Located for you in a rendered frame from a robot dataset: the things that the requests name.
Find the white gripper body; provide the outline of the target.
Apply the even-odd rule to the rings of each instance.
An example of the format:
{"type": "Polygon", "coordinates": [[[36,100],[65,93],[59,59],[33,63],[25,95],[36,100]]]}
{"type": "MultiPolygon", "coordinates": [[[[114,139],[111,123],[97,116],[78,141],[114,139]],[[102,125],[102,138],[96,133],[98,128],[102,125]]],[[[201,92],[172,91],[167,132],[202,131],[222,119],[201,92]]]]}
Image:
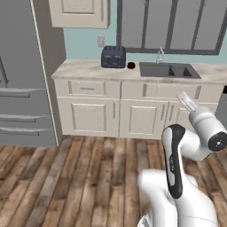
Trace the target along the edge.
{"type": "Polygon", "coordinates": [[[177,96],[177,99],[180,101],[180,103],[189,111],[189,112],[195,112],[197,109],[197,105],[191,100],[191,98],[182,91],[177,96]]]}

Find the cream panel under sink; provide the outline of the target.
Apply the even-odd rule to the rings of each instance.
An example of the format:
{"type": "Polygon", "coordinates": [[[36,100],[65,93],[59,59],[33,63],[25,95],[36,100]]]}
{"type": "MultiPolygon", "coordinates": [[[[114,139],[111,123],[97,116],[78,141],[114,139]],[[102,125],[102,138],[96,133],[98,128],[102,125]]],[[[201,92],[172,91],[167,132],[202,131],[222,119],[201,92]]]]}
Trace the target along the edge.
{"type": "Polygon", "coordinates": [[[219,84],[180,84],[123,82],[121,97],[124,99],[176,99],[182,91],[198,102],[217,103],[223,93],[219,84]]]}

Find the dark grey sink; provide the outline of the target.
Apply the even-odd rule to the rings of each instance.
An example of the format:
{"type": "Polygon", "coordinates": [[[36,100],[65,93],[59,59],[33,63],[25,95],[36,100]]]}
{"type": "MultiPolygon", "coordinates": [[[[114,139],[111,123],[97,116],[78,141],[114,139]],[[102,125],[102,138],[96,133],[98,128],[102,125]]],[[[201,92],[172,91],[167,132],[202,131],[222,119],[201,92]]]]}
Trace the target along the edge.
{"type": "Polygon", "coordinates": [[[200,75],[190,64],[140,62],[139,69],[142,77],[200,79],[200,75]]]}

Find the cream cupboard door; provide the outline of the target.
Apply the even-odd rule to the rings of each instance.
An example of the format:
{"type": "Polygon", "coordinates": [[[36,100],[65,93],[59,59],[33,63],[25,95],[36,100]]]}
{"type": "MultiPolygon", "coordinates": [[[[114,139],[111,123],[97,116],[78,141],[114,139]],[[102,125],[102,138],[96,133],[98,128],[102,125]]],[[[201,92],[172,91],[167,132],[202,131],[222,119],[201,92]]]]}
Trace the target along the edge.
{"type": "MultiPolygon", "coordinates": [[[[198,106],[205,106],[207,107],[213,114],[215,114],[218,103],[199,103],[196,102],[198,106]]],[[[166,117],[165,127],[171,124],[180,124],[186,129],[190,131],[194,131],[190,121],[189,121],[189,111],[179,102],[169,102],[168,105],[168,114],[166,117]],[[174,111],[172,115],[172,121],[169,121],[169,114],[171,110],[171,106],[174,105],[174,111]]]]}
{"type": "Polygon", "coordinates": [[[160,139],[164,129],[168,101],[121,100],[120,137],[160,139]],[[165,104],[163,120],[160,120],[165,104]]]}
{"type": "Polygon", "coordinates": [[[120,100],[113,98],[58,98],[64,135],[118,137],[120,100]],[[116,104],[113,118],[113,102],[116,104]]]}

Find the grey dishwasher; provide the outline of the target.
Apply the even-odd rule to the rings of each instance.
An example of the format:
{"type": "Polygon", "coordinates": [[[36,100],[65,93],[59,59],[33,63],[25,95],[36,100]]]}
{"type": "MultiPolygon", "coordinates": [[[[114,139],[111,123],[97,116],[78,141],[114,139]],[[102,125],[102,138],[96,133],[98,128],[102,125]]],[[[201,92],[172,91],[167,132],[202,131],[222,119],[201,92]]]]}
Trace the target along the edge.
{"type": "Polygon", "coordinates": [[[225,93],[220,97],[215,116],[227,129],[227,94],[225,93]]]}

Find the silver tap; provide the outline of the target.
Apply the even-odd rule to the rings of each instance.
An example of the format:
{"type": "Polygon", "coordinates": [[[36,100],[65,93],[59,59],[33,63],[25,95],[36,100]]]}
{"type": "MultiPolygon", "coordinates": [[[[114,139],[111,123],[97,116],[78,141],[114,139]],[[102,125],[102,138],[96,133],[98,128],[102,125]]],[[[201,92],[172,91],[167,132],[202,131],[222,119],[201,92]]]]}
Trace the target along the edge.
{"type": "Polygon", "coordinates": [[[162,56],[164,55],[164,50],[162,47],[159,48],[157,57],[156,57],[156,63],[159,64],[161,61],[163,61],[162,56]]]}

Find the dark framed window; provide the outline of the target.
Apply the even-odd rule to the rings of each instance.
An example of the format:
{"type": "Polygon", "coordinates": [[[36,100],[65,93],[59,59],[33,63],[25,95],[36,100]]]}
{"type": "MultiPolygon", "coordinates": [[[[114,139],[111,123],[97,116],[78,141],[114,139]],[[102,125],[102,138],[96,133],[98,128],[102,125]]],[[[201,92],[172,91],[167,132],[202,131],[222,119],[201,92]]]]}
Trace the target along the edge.
{"type": "Polygon", "coordinates": [[[217,55],[227,0],[118,0],[117,43],[131,53],[217,55]]]}

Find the dark blue toaster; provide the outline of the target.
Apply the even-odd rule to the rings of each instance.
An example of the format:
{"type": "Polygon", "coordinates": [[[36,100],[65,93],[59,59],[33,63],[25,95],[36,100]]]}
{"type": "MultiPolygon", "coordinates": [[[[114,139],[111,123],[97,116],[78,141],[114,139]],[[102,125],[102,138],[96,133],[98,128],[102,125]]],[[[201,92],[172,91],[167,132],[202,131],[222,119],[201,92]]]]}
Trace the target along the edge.
{"type": "Polygon", "coordinates": [[[124,68],[126,66],[126,50],[123,46],[106,45],[101,53],[103,68],[124,68]]]}

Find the cream drawer front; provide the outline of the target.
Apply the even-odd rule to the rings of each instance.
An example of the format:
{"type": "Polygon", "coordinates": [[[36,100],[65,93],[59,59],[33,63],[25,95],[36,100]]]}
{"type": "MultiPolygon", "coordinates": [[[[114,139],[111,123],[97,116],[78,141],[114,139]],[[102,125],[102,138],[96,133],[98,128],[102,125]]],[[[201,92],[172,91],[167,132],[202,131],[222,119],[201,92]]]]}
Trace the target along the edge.
{"type": "Polygon", "coordinates": [[[56,79],[58,97],[85,96],[100,98],[119,98],[120,83],[113,81],[56,79]]]}

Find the grey fridge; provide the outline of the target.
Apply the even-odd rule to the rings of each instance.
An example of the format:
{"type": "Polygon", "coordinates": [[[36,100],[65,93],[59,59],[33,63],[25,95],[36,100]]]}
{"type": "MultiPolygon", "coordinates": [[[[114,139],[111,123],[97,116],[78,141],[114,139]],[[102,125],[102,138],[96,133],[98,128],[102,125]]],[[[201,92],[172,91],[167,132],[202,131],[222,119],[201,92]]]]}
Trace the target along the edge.
{"type": "Polygon", "coordinates": [[[0,0],[0,144],[57,146],[53,73],[66,59],[49,0],[0,0]]]}

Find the cream wall cupboard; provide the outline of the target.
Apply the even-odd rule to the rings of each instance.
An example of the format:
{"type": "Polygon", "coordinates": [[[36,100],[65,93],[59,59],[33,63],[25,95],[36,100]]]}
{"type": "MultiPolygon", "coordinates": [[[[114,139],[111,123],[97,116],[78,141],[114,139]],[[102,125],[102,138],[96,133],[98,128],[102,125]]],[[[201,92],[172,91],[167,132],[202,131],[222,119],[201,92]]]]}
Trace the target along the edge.
{"type": "Polygon", "coordinates": [[[54,27],[108,28],[110,0],[49,0],[54,27]]]}

